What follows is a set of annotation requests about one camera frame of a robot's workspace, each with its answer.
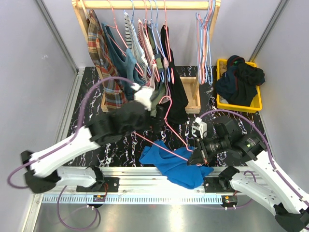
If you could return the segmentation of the blue tank top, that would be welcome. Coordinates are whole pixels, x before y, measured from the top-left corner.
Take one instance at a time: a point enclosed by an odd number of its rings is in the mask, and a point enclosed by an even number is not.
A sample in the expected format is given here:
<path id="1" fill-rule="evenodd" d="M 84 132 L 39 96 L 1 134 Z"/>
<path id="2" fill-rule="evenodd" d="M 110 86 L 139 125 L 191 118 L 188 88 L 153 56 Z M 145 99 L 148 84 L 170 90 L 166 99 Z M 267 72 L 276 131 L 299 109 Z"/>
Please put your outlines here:
<path id="1" fill-rule="evenodd" d="M 186 189 L 195 189 L 202 185 L 203 178 L 214 171 L 212 167 L 187 165 L 187 159 L 192 152 L 186 147 L 174 151 L 168 150 L 163 141 L 155 141 L 152 146 L 146 146 L 140 156 L 142 165 L 154 165 L 162 175 Z"/>

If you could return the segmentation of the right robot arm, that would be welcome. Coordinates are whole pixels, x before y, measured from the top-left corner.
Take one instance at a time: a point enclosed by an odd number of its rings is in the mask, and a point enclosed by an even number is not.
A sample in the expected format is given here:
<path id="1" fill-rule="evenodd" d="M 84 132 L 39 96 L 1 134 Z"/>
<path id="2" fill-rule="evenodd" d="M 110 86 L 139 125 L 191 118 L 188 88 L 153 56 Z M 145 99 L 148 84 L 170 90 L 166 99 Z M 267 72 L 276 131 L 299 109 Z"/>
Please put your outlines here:
<path id="1" fill-rule="evenodd" d="M 196 147 L 188 165 L 208 164 L 213 157 L 226 152 L 256 172 L 267 187 L 249 179 L 233 166 L 218 175 L 216 184 L 224 192 L 241 192 L 266 208 L 287 232 L 309 228 L 309 200 L 291 178 L 269 157 L 266 143 L 254 134 L 242 134 L 235 120 L 221 116 L 213 124 L 197 117 L 192 124 Z"/>

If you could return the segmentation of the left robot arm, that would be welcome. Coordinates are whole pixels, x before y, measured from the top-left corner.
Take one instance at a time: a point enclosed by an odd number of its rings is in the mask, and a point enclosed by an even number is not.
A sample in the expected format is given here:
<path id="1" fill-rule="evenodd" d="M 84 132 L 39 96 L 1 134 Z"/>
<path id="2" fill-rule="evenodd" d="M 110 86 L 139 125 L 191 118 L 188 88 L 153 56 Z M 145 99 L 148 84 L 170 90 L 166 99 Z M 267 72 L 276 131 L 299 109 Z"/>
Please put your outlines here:
<path id="1" fill-rule="evenodd" d="M 140 102 L 132 101 L 121 108 L 92 118 L 70 137 L 42 150 L 21 153 L 25 165 L 26 185 L 33 193 L 45 193 L 56 186 L 76 186 L 86 191 L 98 192 L 105 184 L 99 167 L 85 169 L 65 167 L 68 161 L 83 153 L 96 150 L 106 144 L 122 140 L 134 131 L 161 131 L 166 115 L 165 108 L 158 104 L 155 116 Z"/>

